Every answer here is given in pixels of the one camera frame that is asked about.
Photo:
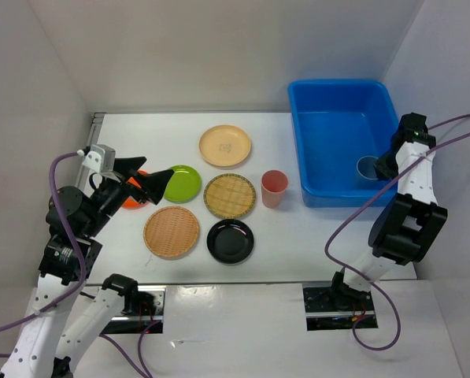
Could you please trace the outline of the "beige plastic plate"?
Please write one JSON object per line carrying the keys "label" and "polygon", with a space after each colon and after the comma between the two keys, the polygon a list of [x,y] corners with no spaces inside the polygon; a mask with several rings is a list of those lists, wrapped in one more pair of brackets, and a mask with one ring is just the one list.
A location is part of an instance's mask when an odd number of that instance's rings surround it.
{"label": "beige plastic plate", "polygon": [[252,148],[252,141],[241,128],[221,124],[206,130],[198,142],[202,158],[211,165],[227,168],[246,160]]}

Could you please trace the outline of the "green-rimmed bamboo tray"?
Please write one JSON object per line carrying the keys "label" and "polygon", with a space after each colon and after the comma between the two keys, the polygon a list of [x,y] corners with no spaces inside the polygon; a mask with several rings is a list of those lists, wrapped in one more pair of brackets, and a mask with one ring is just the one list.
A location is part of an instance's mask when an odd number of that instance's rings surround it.
{"label": "green-rimmed bamboo tray", "polygon": [[256,191],[244,176],[225,173],[212,178],[205,186],[203,201],[208,211],[222,219],[238,219],[255,205]]}

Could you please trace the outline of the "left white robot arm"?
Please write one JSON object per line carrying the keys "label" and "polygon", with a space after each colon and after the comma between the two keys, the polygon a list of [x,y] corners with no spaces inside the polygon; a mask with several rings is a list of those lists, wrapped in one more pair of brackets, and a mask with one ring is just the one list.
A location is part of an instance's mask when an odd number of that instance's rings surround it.
{"label": "left white robot arm", "polygon": [[51,198],[46,222],[50,240],[39,264],[39,279],[29,314],[13,322],[21,333],[0,368],[0,377],[71,377],[89,346],[118,314],[134,313],[145,295],[136,280],[114,273],[106,278],[87,310],[71,326],[67,320],[102,249],[95,236],[128,197],[157,204],[173,171],[142,174],[145,157],[105,164],[93,159],[102,182],[91,195],[73,186],[58,188],[50,166]]}

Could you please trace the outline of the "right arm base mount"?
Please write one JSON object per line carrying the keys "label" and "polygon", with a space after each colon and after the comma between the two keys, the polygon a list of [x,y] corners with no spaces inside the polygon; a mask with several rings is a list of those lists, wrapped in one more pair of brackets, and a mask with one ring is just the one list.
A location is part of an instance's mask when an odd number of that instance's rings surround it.
{"label": "right arm base mount", "polygon": [[306,328],[309,332],[378,328],[375,307],[368,295],[360,301],[334,299],[331,288],[323,284],[302,286]]}

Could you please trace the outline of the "blue plastic cup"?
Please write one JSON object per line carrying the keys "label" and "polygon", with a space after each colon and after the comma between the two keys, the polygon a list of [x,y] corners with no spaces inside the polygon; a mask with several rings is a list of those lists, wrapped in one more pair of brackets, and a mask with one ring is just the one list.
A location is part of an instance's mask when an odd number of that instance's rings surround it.
{"label": "blue plastic cup", "polygon": [[371,183],[376,182],[378,180],[375,167],[377,160],[377,157],[364,156],[357,161],[357,178],[361,182]]}

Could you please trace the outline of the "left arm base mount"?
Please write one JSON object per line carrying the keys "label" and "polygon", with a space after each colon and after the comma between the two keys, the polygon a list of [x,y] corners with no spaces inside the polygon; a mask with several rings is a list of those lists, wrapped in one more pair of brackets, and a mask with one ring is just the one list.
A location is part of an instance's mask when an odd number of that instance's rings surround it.
{"label": "left arm base mount", "polygon": [[131,310],[117,314],[105,326],[102,334],[137,335],[148,326],[147,334],[161,334],[165,314],[166,286],[139,286],[139,296]]}

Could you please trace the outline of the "black round bowl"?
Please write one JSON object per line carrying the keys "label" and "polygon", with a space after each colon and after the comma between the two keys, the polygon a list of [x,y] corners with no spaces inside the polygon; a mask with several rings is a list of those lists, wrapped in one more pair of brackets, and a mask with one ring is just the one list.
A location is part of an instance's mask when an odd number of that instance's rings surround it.
{"label": "black round bowl", "polygon": [[242,221],[225,219],[209,230],[206,246],[210,255],[219,263],[238,265],[250,257],[255,238],[251,229]]}

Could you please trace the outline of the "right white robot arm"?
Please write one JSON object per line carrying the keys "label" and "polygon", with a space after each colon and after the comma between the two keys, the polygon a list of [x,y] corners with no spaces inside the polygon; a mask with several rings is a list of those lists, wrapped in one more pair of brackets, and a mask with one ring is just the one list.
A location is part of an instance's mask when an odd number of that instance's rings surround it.
{"label": "right white robot arm", "polygon": [[446,222],[448,212],[433,190],[436,138],[428,133],[426,119],[418,113],[403,115],[390,149],[373,165],[378,180],[392,180],[416,166],[399,179],[394,197],[372,226],[368,250],[353,264],[362,275],[345,268],[334,274],[328,301],[336,309],[360,309],[371,282],[399,265],[421,261]]}

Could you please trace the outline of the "pink plastic cup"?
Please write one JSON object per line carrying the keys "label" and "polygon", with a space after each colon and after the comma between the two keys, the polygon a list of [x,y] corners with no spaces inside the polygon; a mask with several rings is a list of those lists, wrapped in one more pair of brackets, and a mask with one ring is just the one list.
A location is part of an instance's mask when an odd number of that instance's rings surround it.
{"label": "pink plastic cup", "polygon": [[279,206],[288,188],[289,180],[279,170],[269,170],[261,177],[261,195],[264,206],[274,209]]}

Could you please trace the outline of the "brown woven bamboo tray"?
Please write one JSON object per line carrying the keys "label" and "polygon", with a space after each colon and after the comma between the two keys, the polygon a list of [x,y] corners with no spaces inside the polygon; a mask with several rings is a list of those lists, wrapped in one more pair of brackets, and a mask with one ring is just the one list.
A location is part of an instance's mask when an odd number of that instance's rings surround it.
{"label": "brown woven bamboo tray", "polygon": [[153,255],[176,260],[194,248],[199,231],[198,219],[190,210],[167,206],[149,217],[143,229],[143,240]]}

